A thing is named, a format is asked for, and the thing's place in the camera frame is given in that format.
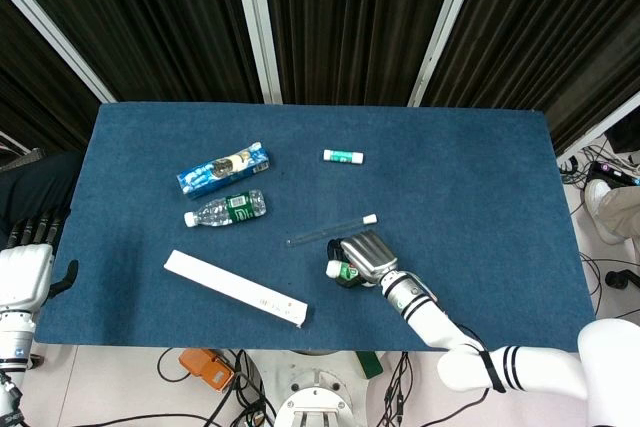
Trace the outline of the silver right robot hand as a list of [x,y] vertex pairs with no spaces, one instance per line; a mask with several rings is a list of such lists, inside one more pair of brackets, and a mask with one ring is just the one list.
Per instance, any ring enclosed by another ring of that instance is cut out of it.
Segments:
[[398,266],[397,256],[373,230],[330,240],[327,255],[326,276],[345,288],[374,287]]

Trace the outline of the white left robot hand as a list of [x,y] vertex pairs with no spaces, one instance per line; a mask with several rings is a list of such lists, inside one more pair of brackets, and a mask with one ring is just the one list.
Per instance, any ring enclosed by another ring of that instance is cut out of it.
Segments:
[[65,275],[52,281],[53,264],[67,209],[19,220],[1,250],[1,313],[36,314],[50,299],[70,289],[79,262],[72,260]]

